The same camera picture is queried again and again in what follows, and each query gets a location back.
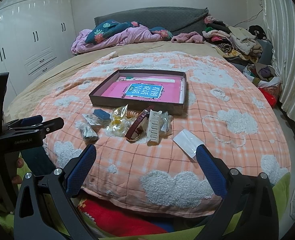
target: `brand logo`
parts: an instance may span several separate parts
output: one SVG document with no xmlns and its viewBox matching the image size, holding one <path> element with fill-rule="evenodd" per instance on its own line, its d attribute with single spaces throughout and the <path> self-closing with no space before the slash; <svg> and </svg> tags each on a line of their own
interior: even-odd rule
<svg viewBox="0 0 295 240">
<path fill-rule="evenodd" d="M 15 141 L 14 144 L 27 143 L 27 142 L 32 142 L 32 138 L 27 140 Z"/>
</svg>

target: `white wardrobe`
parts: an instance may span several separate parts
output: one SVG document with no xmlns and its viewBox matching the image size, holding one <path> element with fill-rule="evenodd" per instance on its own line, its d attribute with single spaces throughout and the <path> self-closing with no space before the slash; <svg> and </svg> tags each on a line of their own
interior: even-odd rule
<svg viewBox="0 0 295 240">
<path fill-rule="evenodd" d="M 0 72 L 9 72 L 6 108 L 36 78 L 71 58 L 71 0 L 0 2 Z"/>
</svg>

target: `silver bolt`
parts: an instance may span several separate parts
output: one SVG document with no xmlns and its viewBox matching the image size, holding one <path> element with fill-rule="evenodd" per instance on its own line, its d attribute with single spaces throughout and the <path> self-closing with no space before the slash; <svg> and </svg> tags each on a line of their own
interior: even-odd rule
<svg viewBox="0 0 295 240">
<path fill-rule="evenodd" d="M 28 172 L 27 174 L 25 174 L 24 176 L 26 179 L 29 179 L 32 177 L 32 173 L 31 172 Z"/>
<path fill-rule="evenodd" d="M 62 169 L 58 168 L 58 169 L 55 169 L 54 172 L 53 172 L 55 175 L 60 175 L 62 173 Z"/>
<path fill-rule="evenodd" d="M 267 179 L 267 175 L 266 175 L 266 173 L 264 173 L 264 172 L 262 172 L 262 173 L 260 174 L 260 176 L 261 176 L 262 179 Z"/>
<path fill-rule="evenodd" d="M 232 175 L 237 175 L 237 174 L 239 174 L 239 171 L 238 171 L 237 169 L 231 169 L 231 170 L 230 170 L 230 173 L 231 173 Z"/>
</svg>

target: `red leather strap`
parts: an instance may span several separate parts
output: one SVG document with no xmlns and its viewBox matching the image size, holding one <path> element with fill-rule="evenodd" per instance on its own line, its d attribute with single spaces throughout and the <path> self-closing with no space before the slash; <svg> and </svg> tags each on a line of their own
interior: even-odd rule
<svg viewBox="0 0 295 240">
<path fill-rule="evenodd" d="M 140 115 L 137 117 L 137 119 L 134 121 L 134 123 L 131 125 L 131 127 L 129 128 L 128 132 L 126 133 L 125 137 L 129 140 L 129 141 L 134 141 L 132 140 L 132 135 L 133 133 L 137 130 L 138 126 L 140 125 L 140 123 L 143 121 L 143 119 L 147 116 L 149 116 L 150 114 L 150 110 L 153 110 L 154 106 L 149 106 L 148 108 L 144 109 L 142 111 L 142 113 L 140 113 Z"/>
</svg>

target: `wardrobe handle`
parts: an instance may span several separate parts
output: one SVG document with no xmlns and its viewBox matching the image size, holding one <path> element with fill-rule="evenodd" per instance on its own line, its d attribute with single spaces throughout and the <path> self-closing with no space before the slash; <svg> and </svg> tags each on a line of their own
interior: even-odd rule
<svg viewBox="0 0 295 240">
<path fill-rule="evenodd" d="M 0 58 L 1 58 L 1 62 L 2 62 L 3 60 L 2 60 L 2 56 L 1 56 L 1 50 L 0 50 Z"/>
</svg>

